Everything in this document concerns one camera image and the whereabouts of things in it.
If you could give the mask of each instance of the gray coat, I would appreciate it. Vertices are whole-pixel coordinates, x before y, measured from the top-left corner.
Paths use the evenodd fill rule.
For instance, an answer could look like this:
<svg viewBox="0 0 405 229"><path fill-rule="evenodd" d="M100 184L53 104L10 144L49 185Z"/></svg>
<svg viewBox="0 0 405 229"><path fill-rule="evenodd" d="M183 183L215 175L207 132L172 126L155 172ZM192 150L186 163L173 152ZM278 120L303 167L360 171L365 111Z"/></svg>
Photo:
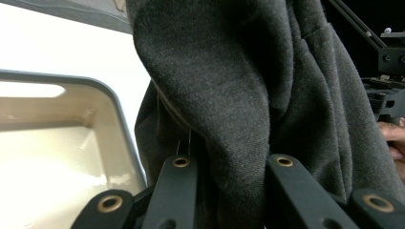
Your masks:
<svg viewBox="0 0 405 229"><path fill-rule="evenodd" d="M298 158L329 192L405 201L386 142L318 0L128 1L152 78L136 138L150 183L188 128L209 155L211 228L263 228L270 153Z"/></svg>

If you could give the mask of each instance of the white plastic bin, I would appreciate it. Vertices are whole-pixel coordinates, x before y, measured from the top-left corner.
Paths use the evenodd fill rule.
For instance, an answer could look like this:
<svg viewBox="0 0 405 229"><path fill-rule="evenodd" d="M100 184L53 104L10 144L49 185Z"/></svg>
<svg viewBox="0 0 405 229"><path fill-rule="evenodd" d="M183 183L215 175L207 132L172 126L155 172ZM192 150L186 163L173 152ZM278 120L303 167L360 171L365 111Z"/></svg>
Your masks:
<svg viewBox="0 0 405 229"><path fill-rule="evenodd" d="M92 79L0 72L0 228L70 228L108 189L145 188L115 94Z"/></svg>

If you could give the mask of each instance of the dark gray fabric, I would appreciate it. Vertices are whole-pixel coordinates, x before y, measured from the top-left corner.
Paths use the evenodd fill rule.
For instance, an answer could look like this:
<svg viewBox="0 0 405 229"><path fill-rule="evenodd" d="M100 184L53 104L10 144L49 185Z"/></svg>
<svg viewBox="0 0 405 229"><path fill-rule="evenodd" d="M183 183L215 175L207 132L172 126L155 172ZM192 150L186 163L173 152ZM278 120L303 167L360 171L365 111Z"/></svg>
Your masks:
<svg viewBox="0 0 405 229"><path fill-rule="evenodd" d="M369 187L405 200L319 1L134 0L127 9L153 79L136 125L142 163L154 183L188 127L205 139L218 221L204 228L263 228L269 149L300 159L341 198Z"/></svg>

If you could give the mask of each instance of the human hand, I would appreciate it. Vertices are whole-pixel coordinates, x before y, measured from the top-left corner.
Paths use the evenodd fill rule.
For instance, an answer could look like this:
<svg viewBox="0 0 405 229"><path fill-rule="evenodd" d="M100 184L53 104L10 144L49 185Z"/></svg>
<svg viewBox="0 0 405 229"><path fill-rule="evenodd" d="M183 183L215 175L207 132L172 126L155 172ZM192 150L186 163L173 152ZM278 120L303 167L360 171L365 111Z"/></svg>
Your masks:
<svg viewBox="0 0 405 229"><path fill-rule="evenodd" d="M389 142L396 170L405 184L405 118L401 117L399 126L392 123L378 122L378 127L385 140Z"/></svg>

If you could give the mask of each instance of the finger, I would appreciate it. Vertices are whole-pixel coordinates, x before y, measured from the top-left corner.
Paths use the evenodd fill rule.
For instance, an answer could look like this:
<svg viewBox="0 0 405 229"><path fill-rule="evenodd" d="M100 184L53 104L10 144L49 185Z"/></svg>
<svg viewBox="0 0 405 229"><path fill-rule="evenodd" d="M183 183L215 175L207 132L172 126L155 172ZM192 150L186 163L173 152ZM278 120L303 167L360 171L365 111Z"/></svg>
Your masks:
<svg viewBox="0 0 405 229"><path fill-rule="evenodd" d="M394 160L404 158L404 155L401 154L401 152L398 149L396 149L396 147L390 146L390 153Z"/></svg>
<svg viewBox="0 0 405 229"><path fill-rule="evenodd" d="M400 126L400 127L405 127L405 118L401 117L401 118L399 119L399 126Z"/></svg>
<svg viewBox="0 0 405 229"><path fill-rule="evenodd" d="M378 127L386 141L405 141L405 128L387 122L378 122Z"/></svg>
<svg viewBox="0 0 405 229"><path fill-rule="evenodd" d="M402 182L405 184L405 163L401 161L395 161L395 167L401 177Z"/></svg>

